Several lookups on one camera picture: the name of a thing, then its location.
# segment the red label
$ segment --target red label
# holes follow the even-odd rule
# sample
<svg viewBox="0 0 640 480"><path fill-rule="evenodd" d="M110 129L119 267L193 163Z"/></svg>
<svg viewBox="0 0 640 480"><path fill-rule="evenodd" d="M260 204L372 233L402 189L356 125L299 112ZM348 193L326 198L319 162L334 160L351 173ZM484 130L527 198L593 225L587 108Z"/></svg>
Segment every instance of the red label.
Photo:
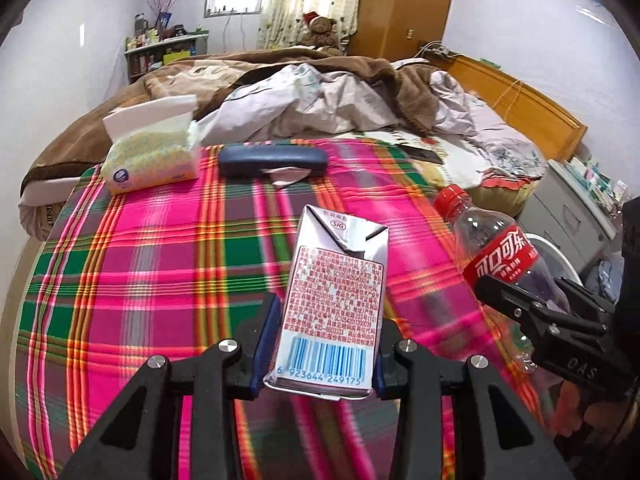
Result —
<svg viewBox="0 0 640 480"><path fill-rule="evenodd" d="M463 270L473 287L480 276L490 274L507 283L517 279L535 263L540 254L517 225L505 229Z"/></svg>
<svg viewBox="0 0 640 480"><path fill-rule="evenodd" d="M374 347L384 267L301 246L287 292L284 330Z"/></svg>

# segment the wall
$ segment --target wall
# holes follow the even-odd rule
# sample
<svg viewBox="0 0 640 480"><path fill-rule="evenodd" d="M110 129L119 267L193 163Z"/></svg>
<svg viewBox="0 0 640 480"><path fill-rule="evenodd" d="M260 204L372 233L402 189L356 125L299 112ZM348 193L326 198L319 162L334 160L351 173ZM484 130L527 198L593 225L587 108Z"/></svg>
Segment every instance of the wall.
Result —
<svg viewBox="0 0 640 480"><path fill-rule="evenodd" d="M209 54L222 54L225 47L226 52L255 50L258 41L258 28L260 27L258 14L204 18L204 6L205 0L178 0L171 9L170 25L181 23L189 31L195 30L198 26L207 29L209 31ZM145 9L145 13L151 21L151 11L148 7Z"/></svg>
<svg viewBox="0 0 640 480"><path fill-rule="evenodd" d="M22 178L57 134L126 85L124 41L136 12L138 0L32 0L0 46L0 310L27 239Z"/></svg>
<svg viewBox="0 0 640 480"><path fill-rule="evenodd" d="M604 23L577 12L584 9ZM602 170L640 194L640 62L604 7L592 0L452 0L444 43L501 65L571 111L588 126L583 142Z"/></svg>

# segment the teddy bear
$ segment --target teddy bear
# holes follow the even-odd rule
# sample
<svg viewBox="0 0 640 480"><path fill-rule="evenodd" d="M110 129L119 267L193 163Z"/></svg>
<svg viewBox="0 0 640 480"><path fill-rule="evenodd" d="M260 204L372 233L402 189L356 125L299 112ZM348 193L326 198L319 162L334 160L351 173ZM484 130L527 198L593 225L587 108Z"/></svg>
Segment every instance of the teddy bear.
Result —
<svg viewBox="0 0 640 480"><path fill-rule="evenodd" d="M334 25L337 23L333 18L319 16L315 12L308 12L303 16L309 32L306 33L298 42L304 46L314 46L318 50L328 51L337 50L339 52L340 44L338 36L334 32Z"/></svg>

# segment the coca-cola bottle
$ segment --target coca-cola bottle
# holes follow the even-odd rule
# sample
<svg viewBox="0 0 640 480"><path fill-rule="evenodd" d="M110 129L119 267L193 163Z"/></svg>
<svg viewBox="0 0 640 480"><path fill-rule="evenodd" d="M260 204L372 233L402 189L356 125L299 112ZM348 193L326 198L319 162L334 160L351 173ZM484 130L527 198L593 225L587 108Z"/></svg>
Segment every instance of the coca-cola bottle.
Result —
<svg viewBox="0 0 640 480"><path fill-rule="evenodd" d="M515 220L497 211L476 207L459 186L448 186L434 206L456 236L456 266L473 288L480 276L490 274L537 296L556 312L570 314L566 296L555 284L545 261ZM531 342L512 324L502 342L521 370L531 373Z"/></svg>

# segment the wooden wardrobe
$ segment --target wooden wardrobe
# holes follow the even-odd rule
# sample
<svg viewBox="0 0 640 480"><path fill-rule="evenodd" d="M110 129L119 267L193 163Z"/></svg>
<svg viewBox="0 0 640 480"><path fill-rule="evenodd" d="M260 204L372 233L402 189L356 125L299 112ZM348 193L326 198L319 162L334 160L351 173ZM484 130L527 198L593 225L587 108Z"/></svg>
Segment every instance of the wooden wardrobe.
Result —
<svg viewBox="0 0 640 480"><path fill-rule="evenodd" d="M441 40L451 0L360 0L350 56L414 56L418 43Z"/></svg>

